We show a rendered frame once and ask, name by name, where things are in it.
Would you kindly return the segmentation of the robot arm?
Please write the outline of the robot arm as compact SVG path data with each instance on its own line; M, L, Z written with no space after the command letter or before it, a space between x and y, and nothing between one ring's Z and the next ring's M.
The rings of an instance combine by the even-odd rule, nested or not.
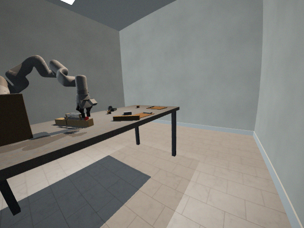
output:
M28 87L29 81L26 75L31 73L33 67L42 77L54 77L63 86L75 87L77 95L88 94L86 76L67 76L68 69L56 60L50 60L49 68L44 59L38 55L29 56L22 63L5 72L5 76L13 84L11 85L5 78L0 76L0 95L17 94Z

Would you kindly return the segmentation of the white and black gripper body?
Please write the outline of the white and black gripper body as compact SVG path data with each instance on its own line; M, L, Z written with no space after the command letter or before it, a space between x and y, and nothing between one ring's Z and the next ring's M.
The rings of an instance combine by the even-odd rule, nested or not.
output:
M87 100L90 99L89 94L79 94L76 95L76 106L79 103L79 109L84 109L84 108L89 108L91 107L91 105L88 103L88 101L83 101L83 100Z

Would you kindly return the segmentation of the brown wooden bar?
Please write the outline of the brown wooden bar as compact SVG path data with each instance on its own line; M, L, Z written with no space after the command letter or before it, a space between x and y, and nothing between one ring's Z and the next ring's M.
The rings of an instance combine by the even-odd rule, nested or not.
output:
M114 121L140 120L140 115L119 115L113 116Z

